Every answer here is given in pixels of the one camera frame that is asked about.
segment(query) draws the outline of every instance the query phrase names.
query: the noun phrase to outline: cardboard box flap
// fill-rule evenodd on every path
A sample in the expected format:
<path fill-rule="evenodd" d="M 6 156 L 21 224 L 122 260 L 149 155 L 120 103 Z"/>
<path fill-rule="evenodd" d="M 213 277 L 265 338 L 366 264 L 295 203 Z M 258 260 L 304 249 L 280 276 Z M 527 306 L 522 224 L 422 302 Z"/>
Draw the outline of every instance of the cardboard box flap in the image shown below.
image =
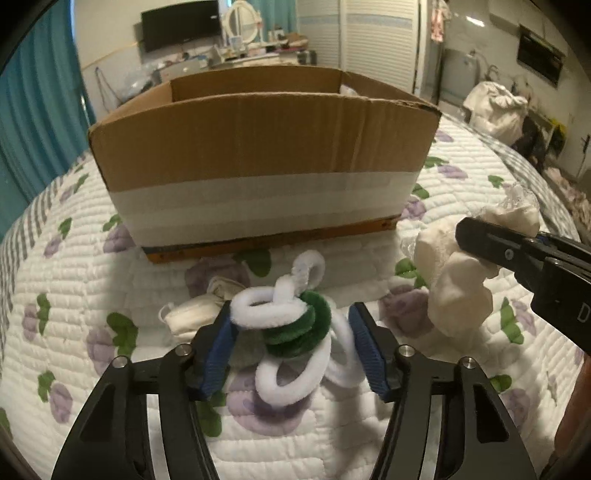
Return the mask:
<path fill-rule="evenodd" d="M 234 94 L 102 124 L 90 145 L 109 191 L 121 192 L 240 176 L 418 171 L 438 123 L 432 112 L 388 100 Z"/>
<path fill-rule="evenodd" d="M 171 81 L 173 101 L 228 93 L 339 93 L 341 71 L 322 67 L 281 66 L 214 70 Z"/>

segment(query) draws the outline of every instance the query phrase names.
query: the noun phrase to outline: bed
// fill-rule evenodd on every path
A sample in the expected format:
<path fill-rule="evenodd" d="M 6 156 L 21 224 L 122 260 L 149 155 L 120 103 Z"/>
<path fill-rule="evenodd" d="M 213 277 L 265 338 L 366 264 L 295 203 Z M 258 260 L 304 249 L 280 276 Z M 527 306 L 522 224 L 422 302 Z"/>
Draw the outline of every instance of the bed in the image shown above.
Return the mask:
<path fill-rule="evenodd" d="M 134 245 L 92 155 L 84 154 L 32 202 L 0 248 L 1 423 L 33 470 L 49 479 L 77 413 L 113 355 L 140 361 L 174 346 L 158 320 L 163 305 L 203 293 L 216 274 L 252 286 L 272 285 L 297 254 L 314 248 L 327 262 L 319 290 L 339 307 L 364 301 L 399 341 L 426 355 L 452 362 L 463 355 L 476 358 L 541 472 L 554 450 L 583 352 L 529 309 L 532 294 L 513 274 L 501 269 L 488 282 L 494 312 L 469 345 L 433 328 L 426 299 L 414 305 L 413 322 L 384 308 L 400 294 L 392 285 L 401 281 L 397 265 L 406 256 L 401 245 L 436 219 L 474 214 L 502 200 L 507 185 L 529 175 L 522 173 L 518 159 L 444 117 L 396 231 L 154 265 Z M 577 239 L 570 216 L 552 192 L 537 180 L 530 182 L 546 220 L 543 228 Z M 521 341 L 501 329 L 503 304 L 511 306 Z M 239 340 L 224 395 L 200 406 L 219 476 L 368 478 L 391 406 L 379 402 L 364 382 L 354 390 L 322 384 L 296 410 L 269 411 L 252 391 L 260 347 L 256 339 Z M 434 402 L 423 478 L 429 472 L 432 478 L 435 467 L 437 416 Z M 155 473 L 166 479 L 157 398 L 148 399 L 148 418 Z"/>

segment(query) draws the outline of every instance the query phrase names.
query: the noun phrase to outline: purple flower pattern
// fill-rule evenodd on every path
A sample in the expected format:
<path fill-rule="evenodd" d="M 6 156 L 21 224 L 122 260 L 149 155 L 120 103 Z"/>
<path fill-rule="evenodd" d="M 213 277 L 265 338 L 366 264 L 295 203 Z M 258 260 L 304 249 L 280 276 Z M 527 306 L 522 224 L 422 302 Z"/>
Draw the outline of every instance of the purple flower pattern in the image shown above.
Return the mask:
<path fill-rule="evenodd" d="M 191 298 L 207 292 L 209 281 L 216 275 L 237 281 L 245 287 L 251 285 L 246 267 L 236 262 L 230 255 L 200 258 L 185 272 L 185 283 Z"/>
<path fill-rule="evenodd" d="M 25 315 L 22 318 L 22 334 L 29 342 L 35 339 L 35 335 L 39 331 L 38 324 L 37 305 L 30 303 L 25 307 Z"/>
<path fill-rule="evenodd" d="M 47 370 L 37 377 L 37 393 L 43 403 L 48 403 L 51 415 L 58 423 L 67 423 L 72 413 L 72 395 L 67 387 L 56 382 L 55 375 Z"/>
<path fill-rule="evenodd" d="M 75 185 L 70 185 L 60 196 L 60 203 L 64 203 L 68 198 L 74 195 Z"/>
<path fill-rule="evenodd" d="M 450 135 L 439 129 L 435 132 L 435 139 L 439 142 L 453 142 L 453 138 Z"/>
<path fill-rule="evenodd" d="M 60 248 L 61 241 L 67 238 L 71 227 L 72 217 L 68 217 L 62 223 L 60 223 L 60 225 L 57 227 L 58 234 L 49 240 L 47 246 L 45 247 L 43 252 L 43 256 L 45 258 L 51 258 L 57 253 Z"/>
<path fill-rule="evenodd" d="M 468 174 L 455 165 L 439 165 L 437 171 L 447 179 L 466 180 L 468 178 Z"/>
<path fill-rule="evenodd" d="M 425 213 L 427 213 L 425 204 L 420 199 L 411 196 L 404 207 L 404 210 L 402 210 L 400 219 L 422 220 Z"/>
<path fill-rule="evenodd" d="M 419 338 L 433 330 L 427 316 L 429 293 L 411 285 L 392 288 L 378 301 L 379 318 L 385 325 L 409 338 Z"/>
<path fill-rule="evenodd" d="M 97 327 L 88 333 L 86 351 L 95 366 L 96 373 L 102 375 L 115 358 L 115 345 L 107 329 Z"/>
<path fill-rule="evenodd" d="M 107 240 L 103 245 L 103 253 L 119 253 L 124 252 L 127 249 L 135 247 L 135 242 L 131 238 L 131 234 L 127 227 L 120 223 L 116 227 L 112 228 L 107 235 Z"/>
<path fill-rule="evenodd" d="M 72 413 L 72 396 L 65 385 L 53 382 L 49 394 L 49 405 L 56 422 L 68 422 Z"/>
<path fill-rule="evenodd" d="M 45 247 L 45 250 L 43 251 L 43 256 L 45 258 L 53 257 L 53 255 L 55 255 L 57 253 L 57 251 L 59 250 L 60 244 L 61 244 L 61 235 L 58 234 L 55 237 L 53 237 L 51 240 L 49 240 L 47 246 Z"/>
<path fill-rule="evenodd" d="M 533 336 L 538 334 L 535 328 L 534 316 L 528 312 L 528 307 L 525 303 L 519 300 L 511 300 L 513 310 L 515 312 L 515 318 L 521 324 L 524 331 L 530 332 Z"/>
<path fill-rule="evenodd" d="M 513 388 L 500 395 L 517 430 L 521 431 L 530 413 L 531 400 L 522 388 Z"/>
<path fill-rule="evenodd" d="M 269 437 L 281 437 L 293 432 L 310 407 L 310 395 L 287 407 L 272 407 L 255 391 L 256 367 L 240 370 L 228 388 L 226 405 L 234 419 L 245 429 Z M 277 374 L 277 383 L 287 385 L 296 373 L 283 364 Z"/>

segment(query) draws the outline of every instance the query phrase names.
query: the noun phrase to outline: round mirror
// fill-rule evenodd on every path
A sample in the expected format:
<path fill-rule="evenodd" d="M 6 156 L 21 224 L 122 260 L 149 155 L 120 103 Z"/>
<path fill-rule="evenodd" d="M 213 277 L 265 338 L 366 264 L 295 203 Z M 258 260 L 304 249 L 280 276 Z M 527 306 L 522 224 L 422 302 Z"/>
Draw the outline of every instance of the round mirror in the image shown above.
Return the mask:
<path fill-rule="evenodd" d="M 223 19 L 224 30 L 229 38 L 242 37 L 244 43 L 254 41 L 258 34 L 258 24 L 261 16 L 244 0 L 233 3 Z"/>

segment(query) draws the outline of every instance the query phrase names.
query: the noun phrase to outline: white pipe cleaner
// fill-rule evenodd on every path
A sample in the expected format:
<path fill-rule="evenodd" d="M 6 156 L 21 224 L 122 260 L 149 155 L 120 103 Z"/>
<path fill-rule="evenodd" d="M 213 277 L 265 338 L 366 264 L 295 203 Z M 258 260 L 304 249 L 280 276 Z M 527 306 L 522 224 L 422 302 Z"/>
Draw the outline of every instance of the white pipe cleaner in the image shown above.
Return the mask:
<path fill-rule="evenodd" d="M 320 284 L 325 269 L 322 255 L 308 250 L 294 260 L 291 274 L 280 277 L 275 287 L 247 288 L 232 300 L 232 323 L 264 330 L 267 352 L 256 369 L 255 388 L 274 407 L 302 400 L 324 377 L 343 388 L 356 387 L 365 377 L 347 318 L 333 302 L 310 291 Z M 344 364 L 331 356 L 334 341 L 345 354 Z M 304 371 L 280 387 L 277 371 L 281 363 L 304 355 L 310 355 Z"/>

